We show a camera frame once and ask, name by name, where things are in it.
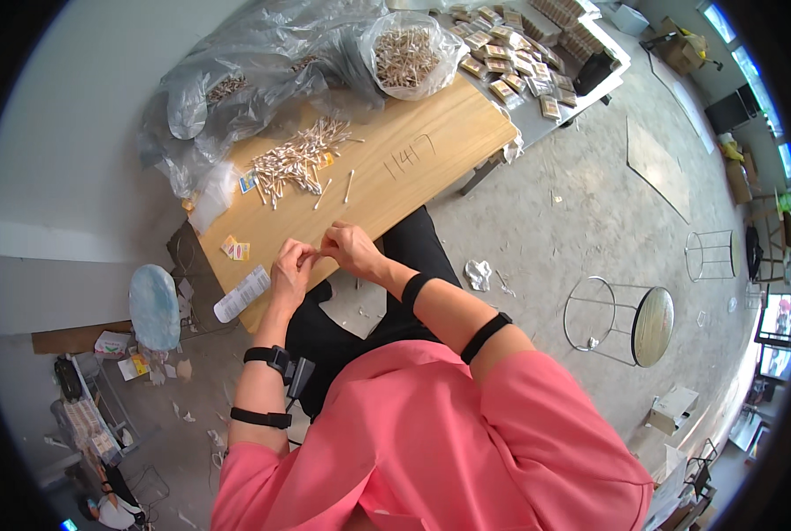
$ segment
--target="pink shirt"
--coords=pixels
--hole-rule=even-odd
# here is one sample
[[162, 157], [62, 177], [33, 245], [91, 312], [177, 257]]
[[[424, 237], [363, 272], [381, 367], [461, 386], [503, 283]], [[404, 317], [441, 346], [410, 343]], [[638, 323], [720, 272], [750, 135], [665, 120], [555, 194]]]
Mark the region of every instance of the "pink shirt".
[[404, 341], [339, 373], [304, 445], [234, 444], [212, 529], [636, 529], [652, 478], [546, 354], [479, 388], [447, 346]]

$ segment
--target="woman's right hand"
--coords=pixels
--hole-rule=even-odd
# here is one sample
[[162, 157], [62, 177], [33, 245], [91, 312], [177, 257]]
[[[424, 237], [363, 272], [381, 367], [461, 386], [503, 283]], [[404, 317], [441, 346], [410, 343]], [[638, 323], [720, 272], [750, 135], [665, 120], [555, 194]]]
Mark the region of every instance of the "woman's right hand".
[[386, 260], [362, 228], [339, 220], [322, 237], [322, 256], [333, 258], [340, 268], [366, 281], [373, 281]]

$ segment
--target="white box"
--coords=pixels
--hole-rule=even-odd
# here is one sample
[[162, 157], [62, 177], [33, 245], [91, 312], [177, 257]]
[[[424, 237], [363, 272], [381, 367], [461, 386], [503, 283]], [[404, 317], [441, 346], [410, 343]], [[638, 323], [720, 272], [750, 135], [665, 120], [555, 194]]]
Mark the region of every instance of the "white box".
[[626, 5], [622, 5], [616, 10], [616, 13], [611, 16], [611, 22], [614, 23], [616, 29], [634, 37], [638, 37], [649, 25], [645, 16]]
[[690, 418], [696, 409], [699, 393], [687, 388], [672, 388], [649, 410], [647, 423], [672, 435]]

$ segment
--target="hand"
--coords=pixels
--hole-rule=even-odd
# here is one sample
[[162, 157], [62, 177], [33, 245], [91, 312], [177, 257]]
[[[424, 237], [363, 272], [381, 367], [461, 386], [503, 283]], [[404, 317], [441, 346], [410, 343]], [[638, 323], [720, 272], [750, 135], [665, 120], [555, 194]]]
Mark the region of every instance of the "hand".
[[385, 260], [362, 228], [339, 220], [325, 231], [322, 256], [333, 258], [340, 268], [367, 281], [372, 281]]
[[288, 238], [277, 252], [272, 264], [271, 306], [295, 313], [307, 292], [310, 270], [319, 259], [319, 252], [310, 244]]

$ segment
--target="elbow strap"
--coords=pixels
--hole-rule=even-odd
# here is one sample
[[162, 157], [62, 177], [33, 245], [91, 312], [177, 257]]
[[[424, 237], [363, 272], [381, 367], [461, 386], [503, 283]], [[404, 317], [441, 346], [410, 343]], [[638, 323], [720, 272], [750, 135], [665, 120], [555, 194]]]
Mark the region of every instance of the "elbow strap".
[[414, 274], [407, 284], [404, 284], [404, 290], [401, 291], [401, 304], [407, 308], [407, 311], [413, 313], [413, 304], [416, 303], [416, 297], [419, 295], [419, 290], [433, 277], [429, 277], [425, 273]]
[[263, 414], [239, 408], [231, 408], [231, 419], [257, 426], [275, 427], [279, 430], [285, 430], [292, 424], [292, 415], [286, 413]]
[[460, 358], [464, 360], [466, 365], [469, 365], [472, 358], [478, 354], [478, 351], [481, 350], [481, 347], [484, 346], [484, 343], [486, 343], [493, 334], [501, 330], [506, 324], [511, 324], [513, 322], [514, 320], [508, 317], [507, 313], [499, 312], [496, 317], [490, 319], [487, 324], [475, 332], [475, 335], [473, 335], [469, 343], [466, 344], [463, 353], [460, 354]]

